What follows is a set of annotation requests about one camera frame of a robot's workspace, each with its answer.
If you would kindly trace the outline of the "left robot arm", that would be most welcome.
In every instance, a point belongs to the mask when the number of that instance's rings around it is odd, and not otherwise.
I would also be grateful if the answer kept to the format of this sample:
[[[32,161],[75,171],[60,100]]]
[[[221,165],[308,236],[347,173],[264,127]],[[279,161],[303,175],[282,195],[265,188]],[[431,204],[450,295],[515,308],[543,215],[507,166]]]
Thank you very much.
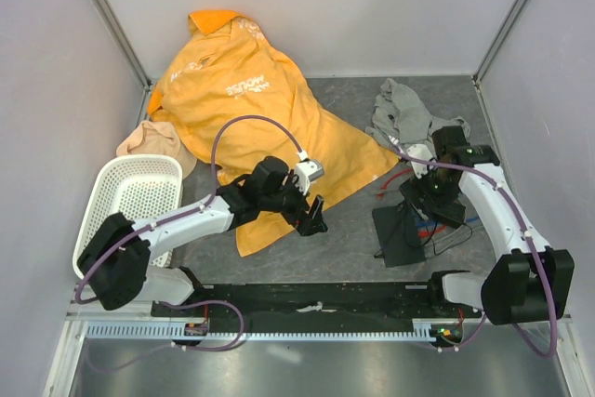
[[[156,268],[155,258],[208,235],[237,229],[263,212],[279,214],[301,236],[326,232],[324,198],[308,198],[311,185],[324,175],[317,160],[305,158],[289,168],[267,156],[254,170],[220,186],[203,200],[156,218],[130,220],[121,212],[108,216],[77,259],[93,299],[106,311],[118,310],[147,290],[184,316],[196,315],[204,294],[182,269]]]

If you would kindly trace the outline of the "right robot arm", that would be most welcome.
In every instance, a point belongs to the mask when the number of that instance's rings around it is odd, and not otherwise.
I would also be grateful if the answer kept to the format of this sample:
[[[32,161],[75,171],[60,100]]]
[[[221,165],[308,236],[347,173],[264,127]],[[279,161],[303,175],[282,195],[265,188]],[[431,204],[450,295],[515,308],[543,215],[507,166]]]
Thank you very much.
[[[522,211],[500,160],[489,145],[472,145],[461,126],[432,134],[434,148],[391,145],[414,175],[400,192],[423,218],[452,229],[461,227],[465,196],[487,232],[496,263],[486,276],[469,271],[441,271],[426,293],[428,310],[440,317],[459,304],[486,313],[492,324],[554,322],[563,317],[575,269],[566,249],[556,249]]]

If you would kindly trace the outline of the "orange printed t-shirt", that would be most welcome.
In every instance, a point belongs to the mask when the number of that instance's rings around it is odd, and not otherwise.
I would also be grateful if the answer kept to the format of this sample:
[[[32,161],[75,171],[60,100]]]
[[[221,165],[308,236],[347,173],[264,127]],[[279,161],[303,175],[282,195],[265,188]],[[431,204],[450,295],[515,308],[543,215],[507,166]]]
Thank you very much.
[[[250,18],[202,10],[188,26],[191,38],[158,81],[147,113],[172,123],[197,159],[215,162],[220,183],[267,155],[294,165],[304,150],[324,167],[311,193],[331,207],[396,166],[394,152],[317,101],[295,62]]]

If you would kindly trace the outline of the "black network switch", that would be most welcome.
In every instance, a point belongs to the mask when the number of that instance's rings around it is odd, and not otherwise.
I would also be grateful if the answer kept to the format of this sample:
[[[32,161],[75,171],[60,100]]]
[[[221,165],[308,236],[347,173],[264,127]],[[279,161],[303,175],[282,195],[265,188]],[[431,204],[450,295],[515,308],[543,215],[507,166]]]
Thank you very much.
[[[376,208],[372,218],[379,244],[374,258],[386,268],[414,265],[426,260],[425,248],[418,235],[413,212],[404,203]]]

